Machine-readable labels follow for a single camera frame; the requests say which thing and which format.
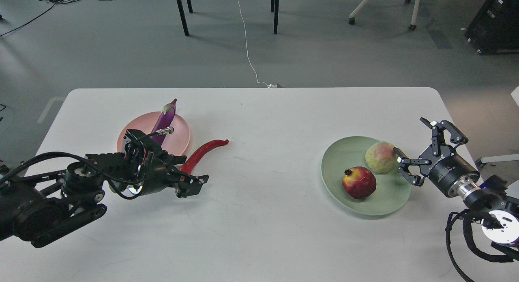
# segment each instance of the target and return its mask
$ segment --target pink plate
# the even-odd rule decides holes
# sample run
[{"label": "pink plate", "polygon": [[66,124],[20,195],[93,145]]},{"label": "pink plate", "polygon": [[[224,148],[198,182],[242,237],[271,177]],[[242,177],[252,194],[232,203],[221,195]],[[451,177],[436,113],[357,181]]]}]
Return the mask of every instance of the pink plate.
[{"label": "pink plate", "polygon": [[[138,129],[143,131],[146,134],[152,132],[157,119],[161,112],[149,112],[147,114],[143,114],[128,123],[124,129],[122,129],[119,134],[119,138],[117,138],[117,151],[121,152],[122,149],[122,138],[126,129]],[[189,127],[184,118],[180,117],[178,114],[175,115],[173,121],[171,123],[172,127],[175,129],[172,134],[167,134],[162,149],[167,151],[169,154],[173,154],[176,156],[183,155],[187,149],[187,145],[189,145],[189,139],[191,138],[191,132],[189,131]]]}]

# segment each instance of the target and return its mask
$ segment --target white table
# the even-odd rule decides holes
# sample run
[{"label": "white table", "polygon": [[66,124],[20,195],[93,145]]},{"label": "white table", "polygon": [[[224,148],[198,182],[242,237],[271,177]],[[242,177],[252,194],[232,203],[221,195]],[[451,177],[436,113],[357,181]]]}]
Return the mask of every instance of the white table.
[{"label": "white table", "polygon": [[[210,175],[200,194],[177,199],[165,189],[127,201],[105,186],[108,212],[99,220],[41,249],[16,237],[0,242],[2,282],[462,280],[444,232],[448,214],[464,208],[461,198],[445,198],[426,180],[400,210],[364,217],[336,201],[320,175],[326,149],[347,136],[385,140],[417,157],[431,136],[419,118],[451,120],[431,88],[74,90],[39,153],[114,152],[129,121],[175,97],[192,132],[187,155],[230,140],[194,169]],[[464,146],[458,151],[472,163]],[[28,174],[71,162],[50,160]],[[473,279],[517,278],[517,265],[473,256],[460,224],[452,240]]]},{"label": "white table", "polygon": [[517,105],[519,106],[519,86],[517,86],[517,87],[512,91],[512,97],[513,97],[515,103],[517,103]]}]

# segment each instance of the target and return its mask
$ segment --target black equipment box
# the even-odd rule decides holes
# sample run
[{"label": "black equipment box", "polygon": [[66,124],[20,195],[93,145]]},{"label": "black equipment box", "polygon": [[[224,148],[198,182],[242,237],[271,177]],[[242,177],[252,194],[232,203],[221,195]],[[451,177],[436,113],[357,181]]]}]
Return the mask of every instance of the black equipment box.
[{"label": "black equipment box", "polygon": [[486,0],[465,36],[480,54],[519,53],[519,0]]}]

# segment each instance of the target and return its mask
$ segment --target gray floor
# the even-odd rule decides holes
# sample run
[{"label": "gray floor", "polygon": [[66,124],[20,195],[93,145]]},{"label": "gray floor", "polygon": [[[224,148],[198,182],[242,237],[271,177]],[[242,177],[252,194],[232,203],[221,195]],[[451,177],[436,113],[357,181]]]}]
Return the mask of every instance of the gray floor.
[{"label": "gray floor", "polygon": [[[175,0],[84,0],[57,5],[0,38],[4,162],[13,167],[35,155],[63,98],[75,88],[264,88],[247,59],[238,1],[192,1],[189,37]],[[287,87],[430,86],[469,138],[474,160],[518,153],[519,108],[511,92],[519,85],[519,54],[478,55],[462,30],[485,0],[422,0],[415,31],[407,29],[413,5],[404,0],[372,0],[356,25],[349,25],[348,15],[360,1],[280,0],[274,35],[270,0],[239,0],[259,81]],[[49,7],[37,0],[0,0],[0,33]],[[424,145],[430,137],[426,130],[414,136],[423,137]],[[512,162],[484,170],[514,181],[518,168]]]}]

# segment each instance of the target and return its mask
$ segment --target eggplant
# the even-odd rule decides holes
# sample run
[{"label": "eggplant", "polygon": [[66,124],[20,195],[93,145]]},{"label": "eggplant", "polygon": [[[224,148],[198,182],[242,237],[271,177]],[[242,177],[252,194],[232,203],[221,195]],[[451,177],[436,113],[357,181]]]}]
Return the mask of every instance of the eggplant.
[{"label": "eggplant", "polygon": [[[153,127],[152,132],[169,127],[171,125],[171,123],[173,122],[173,118],[175,117],[175,114],[176,114],[176,99],[174,99],[173,101],[171,101],[171,103],[165,105],[162,108],[161,115],[157,119],[157,123],[155,123],[155,126]],[[157,142],[159,145],[162,145],[165,137],[166,137],[166,134],[151,136],[150,138],[153,141]]]}]

